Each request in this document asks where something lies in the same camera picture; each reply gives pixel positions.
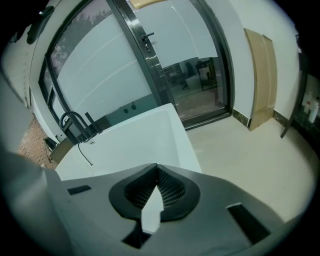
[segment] tile floor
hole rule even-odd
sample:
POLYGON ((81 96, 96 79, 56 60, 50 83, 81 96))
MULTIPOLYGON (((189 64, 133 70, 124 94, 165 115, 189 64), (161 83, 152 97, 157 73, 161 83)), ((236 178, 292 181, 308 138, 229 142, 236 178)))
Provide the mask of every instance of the tile floor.
POLYGON ((293 128, 274 119, 249 131, 233 117, 187 132, 204 174, 228 180, 287 222, 301 214, 316 186, 319 159, 293 128))

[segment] door handle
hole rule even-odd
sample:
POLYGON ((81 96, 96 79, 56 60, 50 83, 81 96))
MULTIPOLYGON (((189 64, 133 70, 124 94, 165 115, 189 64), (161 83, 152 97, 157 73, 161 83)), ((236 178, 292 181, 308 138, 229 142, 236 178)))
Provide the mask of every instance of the door handle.
POLYGON ((155 34, 154 32, 152 32, 152 33, 150 33, 150 34, 145 34, 145 35, 143 35, 143 36, 141 37, 141 39, 142 39, 142 41, 146 42, 146 38, 148 38, 148 37, 150 37, 150 36, 153 36, 154 34, 155 34))

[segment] bottle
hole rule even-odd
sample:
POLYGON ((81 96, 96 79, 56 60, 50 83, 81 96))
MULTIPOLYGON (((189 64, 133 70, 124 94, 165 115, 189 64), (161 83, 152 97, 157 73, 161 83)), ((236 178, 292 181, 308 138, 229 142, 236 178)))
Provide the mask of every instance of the bottle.
POLYGON ((309 114, 310 106, 311 106, 311 99, 312 99, 312 91, 309 91, 309 93, 306 96, 306 103, 304 105, 304 113, 309 114))
POLYGON ((309 115, 309 122, 314 123, 318 114, 319 110, 319 97, 316 97, 316 99, 312 103, 312 109, 311 113, 309 115))

